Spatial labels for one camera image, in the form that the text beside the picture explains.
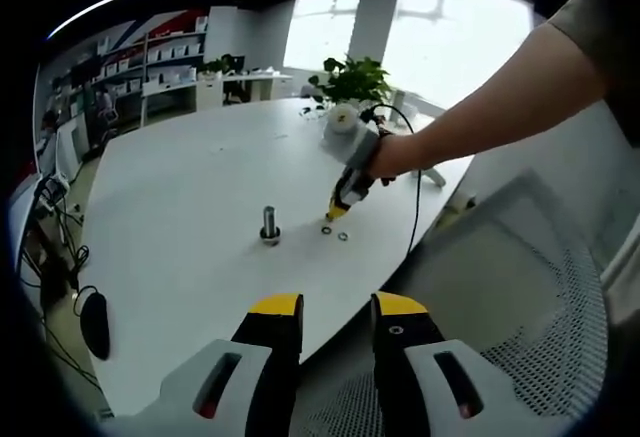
gray sleeve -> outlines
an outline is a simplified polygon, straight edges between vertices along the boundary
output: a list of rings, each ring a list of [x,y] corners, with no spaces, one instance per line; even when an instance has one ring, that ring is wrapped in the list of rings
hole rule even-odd
[[[631,37],[614,25],[604,0],[569,0],[549,23],[575,42],[614,86],[633,81]]]

window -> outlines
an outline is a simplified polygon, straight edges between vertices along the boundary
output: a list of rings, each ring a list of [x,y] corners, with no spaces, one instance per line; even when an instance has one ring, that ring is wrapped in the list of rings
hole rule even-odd
[[[443,109],[484,83],[533,28],[522,0],[398,0],[383,67],[389,82]]]
[[[328,57],[349,51],[360,0],[296,0],[284,55],[285,67],[322,70]]]

oval table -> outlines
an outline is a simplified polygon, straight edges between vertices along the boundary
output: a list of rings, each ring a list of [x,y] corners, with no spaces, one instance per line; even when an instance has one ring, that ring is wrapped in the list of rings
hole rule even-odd
[[[377,182],[331,235],[321,232],[343,165],[322,150],[323,119],[301,115],[307,105],[196,112],[109,142],[87,203],[91,257],[80,279],[107,298],[111,355],[93,364],[115,415],[142,410],[165,375],[212,340],[231,338],[270,294],[304,294],[304,361],[404,260],[419,183],[411,175],[387,188]],[[439,165],[443,188],[422,179],[414,245],[471,160]],[[282,230],[271,248],[259,238],[267,205]]]

human arm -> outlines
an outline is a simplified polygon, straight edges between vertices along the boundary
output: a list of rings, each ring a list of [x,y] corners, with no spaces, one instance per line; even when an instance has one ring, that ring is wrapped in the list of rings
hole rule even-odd
[[[480,88],[434,123],[383,139],[369,172],[392,177],[516,142],[558,125],[600,100],[606,77],[563,32],[536,29]]]

computer mouse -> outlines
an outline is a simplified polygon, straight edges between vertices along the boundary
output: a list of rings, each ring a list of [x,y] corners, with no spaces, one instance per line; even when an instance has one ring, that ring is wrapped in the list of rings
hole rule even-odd
[[[91,353],[100,360],[107,360],[111,351],[107,299],[99,292],[89,295],[82,306],[80,330]]]

